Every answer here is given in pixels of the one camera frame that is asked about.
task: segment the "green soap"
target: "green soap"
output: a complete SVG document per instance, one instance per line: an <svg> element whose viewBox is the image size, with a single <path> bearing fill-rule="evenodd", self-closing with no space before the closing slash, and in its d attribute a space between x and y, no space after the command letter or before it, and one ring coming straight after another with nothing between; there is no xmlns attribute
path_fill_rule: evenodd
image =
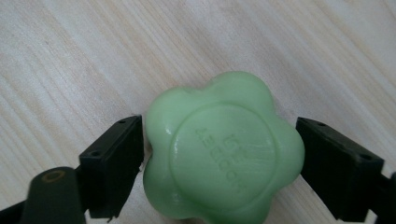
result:
<svg viewBox="0 0 396 224"><path fill-rule="evenodd" d="M148 110L146 132L153 153L145 192L172 218L263 223L274 193L303 168L300 135L276 115L266 85L245 72L164 92Z"/></svg>

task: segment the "light wooden table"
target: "light wooden table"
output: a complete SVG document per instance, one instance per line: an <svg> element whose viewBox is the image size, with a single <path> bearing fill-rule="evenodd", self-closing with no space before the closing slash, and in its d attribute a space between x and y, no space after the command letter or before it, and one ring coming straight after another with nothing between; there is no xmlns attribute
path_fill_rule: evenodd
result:
<svg viewBox="0 0 396 224"><path fill-rule="evenodd" d="M113 122L162 91L243 70L281 117L328 123L396 170L396 1L0 2L0 209ZM200 223L159 215L139 175L112 223ZM373 223L370 215L367 223ZM89 223L106 223L89 220ZM338 223L298 178L265 223Z"/></svg>

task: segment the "soap bar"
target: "soap bar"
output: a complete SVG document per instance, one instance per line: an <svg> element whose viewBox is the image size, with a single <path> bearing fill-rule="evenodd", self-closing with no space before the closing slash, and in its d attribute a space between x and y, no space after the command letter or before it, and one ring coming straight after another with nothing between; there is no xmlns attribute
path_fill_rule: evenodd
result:
<svg viewBox="0 0 396 224"><path fill-rule="evenodd" d="M276 115L266 85L245 72L164 92L149 107L146 132L153 152L144 189L172 218L261 224L274 193L303 168L300 135Z"/></svg>

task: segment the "table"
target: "table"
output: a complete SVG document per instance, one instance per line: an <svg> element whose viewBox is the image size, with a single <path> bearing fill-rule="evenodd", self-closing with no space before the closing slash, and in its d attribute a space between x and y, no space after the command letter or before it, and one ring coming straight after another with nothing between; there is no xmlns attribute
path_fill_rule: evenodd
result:
<svg viewBox="0 0 396 224"><path fill-rule="evenodd" d="M389 176L395 36L392 0L1 1L0 209L42 171L77 167L112 123L145 115L161 92L235 70L265 81L289 123L331 125L386 159ZM159 215L139 175L112 223L202 222ZM265 223L339 222L299 177Z"/></svg>

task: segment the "black plastic part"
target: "black plastic part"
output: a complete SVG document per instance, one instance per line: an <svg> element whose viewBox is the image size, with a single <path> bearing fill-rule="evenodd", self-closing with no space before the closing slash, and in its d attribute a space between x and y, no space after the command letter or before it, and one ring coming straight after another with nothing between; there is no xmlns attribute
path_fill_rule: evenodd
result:
<svg viewBox="0 0 396 224"><path fill-rule="evenodd" d="M85 223L74 169L54 168L32 180L21 224L43 223Z"/></svg>
<svg viewBox="0 0 396 224"><path fill-rule="evenodd" d="M390 179L381 176L371 209L378 215L375 224L396 223L396 173Z"/></svg>
<svg viewBox="0 0 396 224"><path fill-rule="evenodd" d="M363 222L384 160L321 122L298 118L296 129L305 146L305 181L336 219Z"/></svg>
<svg viewBox="0 0 396 224"><path fill-rule="evenodd" d="M119 216L143 158L141 116L116 122L79 155L82 201L91 217Z"/></svg>
<svg viewBox="0 0 396 224"><path fill-rule="evenodd" d="M1 224L19 223L22 217L24 201L16 203L0 212Z"/></svg>

